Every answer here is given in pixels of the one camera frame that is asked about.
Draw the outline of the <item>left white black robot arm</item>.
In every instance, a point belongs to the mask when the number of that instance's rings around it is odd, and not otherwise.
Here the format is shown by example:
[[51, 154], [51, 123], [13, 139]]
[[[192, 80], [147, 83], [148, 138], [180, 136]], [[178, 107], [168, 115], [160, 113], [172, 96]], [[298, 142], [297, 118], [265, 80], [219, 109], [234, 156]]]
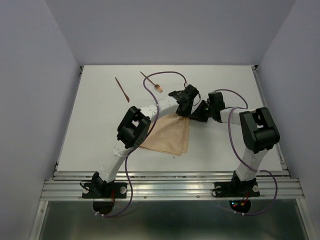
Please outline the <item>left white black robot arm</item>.
[[115, 188], [114, 181], [121, 165], [130, 153], [146, 140], [150, 125], [173, 113], [189, 117], [198, 94], [197, 88], [189, 84], [184, 90], [172, 91], [149, 106], [130, 107], [117, 128], [113, 157], [104, 164], [102, 170], [93, 174], [92, 186], [89, 189], [98, 196], [107, 198]]

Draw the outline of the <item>peach satin napkin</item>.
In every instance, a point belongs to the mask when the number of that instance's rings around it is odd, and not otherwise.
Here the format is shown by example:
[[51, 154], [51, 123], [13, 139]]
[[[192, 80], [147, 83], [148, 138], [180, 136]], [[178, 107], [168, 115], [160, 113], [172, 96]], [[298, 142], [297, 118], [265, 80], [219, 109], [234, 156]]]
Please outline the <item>peach satin napkin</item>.
[[190, 119], [176, 113], [161, 117], [141, 147], [180, 156], [188, 151]]

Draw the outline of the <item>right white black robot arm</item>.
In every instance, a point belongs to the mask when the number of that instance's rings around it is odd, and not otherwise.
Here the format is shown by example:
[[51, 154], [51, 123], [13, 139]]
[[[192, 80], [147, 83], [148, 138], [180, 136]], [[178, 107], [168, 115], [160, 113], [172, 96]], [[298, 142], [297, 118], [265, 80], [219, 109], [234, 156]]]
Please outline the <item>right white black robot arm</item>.
[[208, 94], [208, 99], [201, 101], [190, 119], [207, 122], [212, 118], [218, 123], [226, 123], [230, 128], [238, 125], [241, 128], [244, 142], [244, 153], [240, 156], [231, 143], [232, 151], [240, 161], [228, 182], [215, 182], [212, 195], [217, 198], [260, 196], [257, 174], [262, 160], [269, 150], [280, 141], [280, 133], [267, 107], [250, 110], [247, 106], [226, 107], [223, 89]]

